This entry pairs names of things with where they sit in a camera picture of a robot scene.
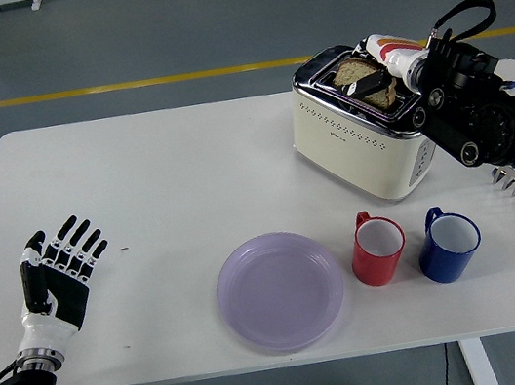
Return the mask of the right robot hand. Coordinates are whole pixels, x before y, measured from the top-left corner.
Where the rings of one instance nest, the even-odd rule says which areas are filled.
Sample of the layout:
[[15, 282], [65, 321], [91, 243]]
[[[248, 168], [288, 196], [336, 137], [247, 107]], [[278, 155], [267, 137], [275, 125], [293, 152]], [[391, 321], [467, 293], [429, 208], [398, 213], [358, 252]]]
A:
[[369, 35], [341, 62], [333, 83], [341, 94], [355, 99], [389, 90], [398, 80], [418, 93], [417, 80], [427, 55], [416, 41]]

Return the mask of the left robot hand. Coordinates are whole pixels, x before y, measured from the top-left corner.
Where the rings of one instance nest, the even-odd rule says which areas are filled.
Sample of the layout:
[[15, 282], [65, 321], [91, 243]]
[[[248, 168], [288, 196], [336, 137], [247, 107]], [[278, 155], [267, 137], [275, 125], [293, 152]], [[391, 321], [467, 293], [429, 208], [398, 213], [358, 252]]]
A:
[[20, 368], [64, 362], [70, 339], [80, 331], [89, 300], [89, 279], [108, 243], [91, 221], [72, 215], [54, 238], [38, 231], [20, 258], [24, 336], [18, 348]]

